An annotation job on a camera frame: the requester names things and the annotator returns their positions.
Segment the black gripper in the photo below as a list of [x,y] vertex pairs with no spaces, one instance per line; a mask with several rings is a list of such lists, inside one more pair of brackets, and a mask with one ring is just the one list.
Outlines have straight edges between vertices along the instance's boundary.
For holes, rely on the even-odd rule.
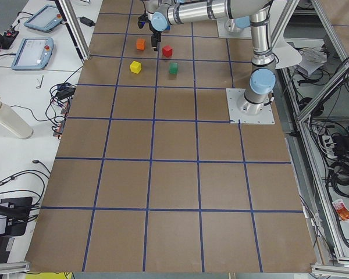
[[158,52],[158,46],[156,43],[159,43],[161,42],[161,35],[162,35],[162,32],[161,31],[153,31],[152,32],[152,36],[151,36],[151,46],[152,46],[152,49],[155,51],[155,52]]

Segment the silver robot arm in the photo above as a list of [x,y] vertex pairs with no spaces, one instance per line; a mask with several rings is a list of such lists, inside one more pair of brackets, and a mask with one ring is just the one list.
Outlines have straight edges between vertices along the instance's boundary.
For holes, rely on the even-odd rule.
[[244,29],[249,28],[250,17],[244,16],[236,19],[227,19],[225,23],[225,29],[230,33],[240,33]]
[[276,83],[276,58],[270,37],[270,8],[272,1],[142,1],[144,13],[138,18],[138,28],[147,23],[151,46],[157,51],[161,33],[168,26],[228,18],[248,18],[253,56],[252,72],[244,95],[237,101],[240,112],[255,116],[262,112],[265,99]]

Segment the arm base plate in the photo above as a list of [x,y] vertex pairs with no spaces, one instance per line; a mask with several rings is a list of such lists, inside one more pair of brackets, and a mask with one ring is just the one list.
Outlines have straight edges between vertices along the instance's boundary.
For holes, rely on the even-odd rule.
[[273,125],[275,119],[269,98],[258,105],[245,100],[244,88],[227,88],[226,99],[230,124]]
[[251,39],[250,18],[248,16],[238,19],[224,17],[217,19],[216,22],[219,38]]

